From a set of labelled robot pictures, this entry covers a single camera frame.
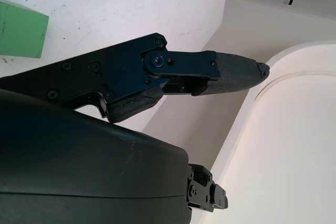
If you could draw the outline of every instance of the black plastic housing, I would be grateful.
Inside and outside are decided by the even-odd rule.
[[[189,223],[186,151],[0,90],[0,223]]]

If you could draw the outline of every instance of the green foam block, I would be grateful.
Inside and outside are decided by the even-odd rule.
[[[0,0],[0,55],[40,58],[49,17]]]

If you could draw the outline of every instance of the black metal bracket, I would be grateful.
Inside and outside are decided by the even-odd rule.
[[[189,164],[187,184],[188,206],[213,212],[228,208],[226,192],[212,180],[212,174],[202,165]]]
[[[151,34],[1,78],[0,89],[69,109],[91,104],[117,123],[153,107],[164,93],[234,92],[268,76],[268,66],[251,59],[214,51],[171,52],[166,45],[162,35]]]

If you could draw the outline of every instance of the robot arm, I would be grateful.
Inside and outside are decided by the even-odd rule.
[[[113,123],[163,94],[251,88],[263,63],[169,52],[152,34],[0,79],[0,223],[188,224],[226,192],[186,151]],[[109,124],[72,111],[95,105]]]

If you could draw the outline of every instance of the screw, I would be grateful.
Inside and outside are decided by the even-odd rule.
[[[69,61],[65,61],[65,62],[62,63],[62,68],[64,70],[70,70],[71,67],[72,67],[72,65],[71,65],[71,62],[69,62]]]
[[[189,196],[190,197],[195,196],[195,188],[194,188],[193,185],[191,185],[190,188],[189,188]]]
[[[92,71],[92,72],[99,72],[100,70],[100,64],[99,62],[91,62],[90,65],[89,65],[89,69]]]
[[[56,99],[58,97],[58,92],[57,90],[50,90],[48,93],[47,93],[47,97],[51,100],[53,99]]]
[[[162,58],[162,56],[161,55],[159,55],[159,56],[156,56],[156,57],[153,57],[152,59],[152,64],[155,66],[155,67],[157,67],[157,68],[159,68],[159,67],[162,67],[163,66],[163,58]]]
[[[172,66],[172,65],[174,65],[174,61],[172,59],[168,59],[167,64],[169,66]]]
[[[210,64],[211,64],[211,66],[212,66],[213,68],[217,67],[217,63],[216,63],[214,60],[212,60],[212,61],[210,62]]]
[[[162,39],[156,39],[155,44],[156,44],[157,47],[163,47],[164,46],[164,42],[163,42]]]

